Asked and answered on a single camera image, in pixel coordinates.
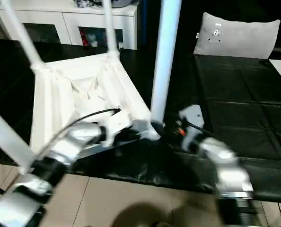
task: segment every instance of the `black cloth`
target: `black cloth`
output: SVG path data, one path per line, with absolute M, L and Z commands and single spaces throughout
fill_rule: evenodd
M 36 44 L 45 62 L 104 49 Z M 123 50 L 121 62 L 150 106 L 155 55 Z M 29 142 L 34 75 L 19 44 L 0 41 L 0 115 Z M 255 199 L 281 202 L 281 76 L 267 60 L 175 54 L 165 122 L 199 104 L 205 128 L 240 157 Z M 15 165 L 0 150 L 0 163 Z M 74 174 L 212 193 L 213 167 L 178 144 L 139 140 L 76 162 Z

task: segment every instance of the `orange component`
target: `orange component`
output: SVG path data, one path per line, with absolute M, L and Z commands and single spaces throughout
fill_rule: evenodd
M 178 131 L 182 136 L 186 135 L 185 131 L 182 128 L 179 128 Z

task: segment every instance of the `white cabinet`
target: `white cabinet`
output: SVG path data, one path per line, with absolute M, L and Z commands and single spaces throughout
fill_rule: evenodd
M 44 42 L 57 40 L 62 44 L 106 46 L 103 8 L 77 8 L 73 0 L 11 1 L 19 20 L 25 24 L 33 41 L 39 41 L 43 36 L 40 40 Z M 138 2 L 124 8 L 112 9 L 119 48 L 137 49 L 138 9 Z M 9 22 L 2 5 L 0 18 L 11 39 L 18 40 L 18 34 Z
M 42 12 L 42 11 L 16 11 L 18 19 L 26 24 L 52 25 L 56 30 L 60 43 L 71 44 L 66 24 L 62 13 L 60 12 Z M 0 17 L 12 40 L 18 40 L 18 33 L 10 23 L 6 11 L 0 10 Z
M 94 40 L 98 39 L 97 37 L 95 37 L 96 35 L 100 36 L 101 40 L 104 39 L 104 29 L 102 29 L 103 33 L 100 33 L 100 30 L 96 29 L 105 27 L 104 15 L 63 13 L 63 16 L 65 19 L 69 36 L 71 38 L 71 43 L 73 45 L 83 45 L 80 34 L 81 31 L 83 31 L 83 33 L 86 33 L 88 30 L 90 36 L 94 36 Z M 118 39 L 119 47 L 123 45 L 124 49 L 136 50 L 137 27 L 135 17 L 113 16 L 113 23 L 114 28 L 116 30 L 116 38 Z

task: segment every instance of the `floor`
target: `floor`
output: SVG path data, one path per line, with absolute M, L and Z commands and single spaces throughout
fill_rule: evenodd
M 0 187 L 7 189 L 17 174 L 17 167 L 0 165 Z M 263 226 L 281 226 L 277 203 L 255 205 Z M 64 177 L 46 208 L 41 227 L 221 226 L 211 195 L 78 175 Z

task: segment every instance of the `cushion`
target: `cushion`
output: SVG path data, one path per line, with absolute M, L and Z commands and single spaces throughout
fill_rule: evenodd
M 228 21 L 204 13 L 194 54 L 267 59 L 280 20 L 268 23 Z

